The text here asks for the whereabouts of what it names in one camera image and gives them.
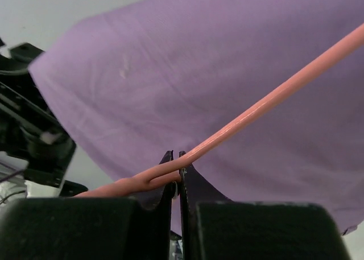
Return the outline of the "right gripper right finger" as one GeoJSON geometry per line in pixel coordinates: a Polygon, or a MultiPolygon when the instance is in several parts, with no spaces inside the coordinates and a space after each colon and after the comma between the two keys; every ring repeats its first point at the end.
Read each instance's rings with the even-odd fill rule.
{"type": "Polygon", "coordinates": [[[237,202],[192,165],[179,171],[185,259],[349,259],[328,212],[315,204],[237,202]]]}

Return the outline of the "pink wire hanger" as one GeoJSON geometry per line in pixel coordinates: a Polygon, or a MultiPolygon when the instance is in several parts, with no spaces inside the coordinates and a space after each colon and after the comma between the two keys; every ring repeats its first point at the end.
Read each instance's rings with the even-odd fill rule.
{"type": "Polygon", "coordinates": [[[167,163],[151,167],[131,178],[123,178],[114,183],[99,187],[93,191],[83,192],[77,197],[118,197],[132,193],[146,192],[166,184],[180,181],[179,170],[192,164],[220,143],[235,135],[241,129],[269,112],[309,82],[318,78],[327,69],[363,45],[363,25],[322,53],[287,81],[279,85],[268,95],[256,102],[221,130],[197,145],[182,157],[167,163]]]}

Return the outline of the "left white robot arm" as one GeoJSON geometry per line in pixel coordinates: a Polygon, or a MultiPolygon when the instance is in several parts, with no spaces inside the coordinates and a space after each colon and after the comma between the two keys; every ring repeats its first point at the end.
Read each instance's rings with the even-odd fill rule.
{"type": "Polygon", "coordinates": [[[65,179],[76,144],[36,87],[28,67],[43,50],[30,43],[1,56],[1,206],[27,197],[72,197],[86,186],[65,179]]]}

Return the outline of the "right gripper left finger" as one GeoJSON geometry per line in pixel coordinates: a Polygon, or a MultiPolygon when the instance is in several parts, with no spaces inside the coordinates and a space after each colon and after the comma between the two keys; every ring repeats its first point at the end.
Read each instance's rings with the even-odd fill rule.
{"type": "Polygon", "coordinates": [[[17,199],[1,210],[2,259],[167,259],[168,184],[130,197],[17,199]]]}

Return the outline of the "purple trousers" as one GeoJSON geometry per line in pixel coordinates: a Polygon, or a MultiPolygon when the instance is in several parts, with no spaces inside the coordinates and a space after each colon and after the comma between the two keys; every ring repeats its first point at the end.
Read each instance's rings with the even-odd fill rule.
{"type": "MultiPolygon", "coordinates": [[[[363,0],[145,0],[73,26],[30,66],[113,180],[189,151],[363,23],[363,0]]],[[[200,158],[235,201],[363,221],[363,49],[200,158]]]]}

